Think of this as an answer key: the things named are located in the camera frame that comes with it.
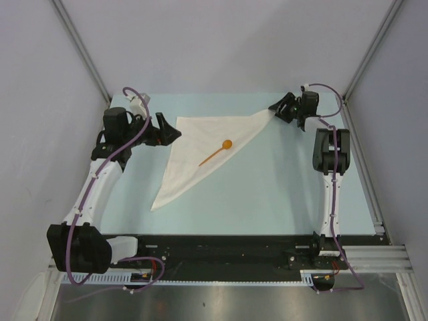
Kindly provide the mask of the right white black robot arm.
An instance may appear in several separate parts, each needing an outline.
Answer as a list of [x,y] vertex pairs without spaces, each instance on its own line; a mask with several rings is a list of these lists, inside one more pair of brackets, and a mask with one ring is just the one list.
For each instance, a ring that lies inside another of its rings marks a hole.
[[288,92],[268,110],[286,123],[296,122],[304,132],[314,133],[312,167],[321,174],[324,204],[320,225],[314,232],[314,247],[308,252],[315,268],[325,268],[333,257],[344,252],[340,244],[339,197],[342,180],[351,161],[350,131],[327,122],[318,113],[320,97],[313,91],[302,90],[297,97]]

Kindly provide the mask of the orange plastic spoon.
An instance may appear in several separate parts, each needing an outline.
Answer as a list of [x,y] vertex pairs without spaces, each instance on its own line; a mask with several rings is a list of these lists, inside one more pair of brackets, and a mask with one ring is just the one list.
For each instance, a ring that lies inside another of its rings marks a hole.
[[232,146],[233,146],[233,142],[231,140],[224,140],[223,143],[222,143],[222,145],[221,145],[221,148],[219,148],[213,154],[211,154],[210,156],[208,156],[204,161],[202,161],[199,164],[199,166],[201,167],[206,162],[208,162],[209,160],[211,160],[214,156],[216,156],[217,154],[219,154],[221,151],[223,151],[223,150],[229,150]]

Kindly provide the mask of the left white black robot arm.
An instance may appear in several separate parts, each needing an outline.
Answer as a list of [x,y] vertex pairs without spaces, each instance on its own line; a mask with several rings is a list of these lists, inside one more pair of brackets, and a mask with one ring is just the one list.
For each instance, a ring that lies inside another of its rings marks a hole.
[[103,274],[111,264],[122,259],[136,268],[146,263],[148,252],[138,245],[136,237],[107,238],[99,228],[132,148],[141,144],[168,146],[181,137],[181,132],[172,127],[161,112],[155,116],[158,126],[123,107],[104,112],[104,129],[98,134],[80,195],[62,223],[50,225],[47,231],[53,260],[61,272]]

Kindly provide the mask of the white cloth napkin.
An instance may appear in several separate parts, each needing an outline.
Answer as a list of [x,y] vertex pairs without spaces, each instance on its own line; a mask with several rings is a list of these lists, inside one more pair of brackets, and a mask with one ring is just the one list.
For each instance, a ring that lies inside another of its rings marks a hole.
[[[169,204],[219,169],[251,142],[272,120],[274,113],[262,110],[250,116],[178,117],[182,136],[171,147],[160,189],[151,211]],[[223,150],[201,167],[199,164],[224,140],[233,146]]]

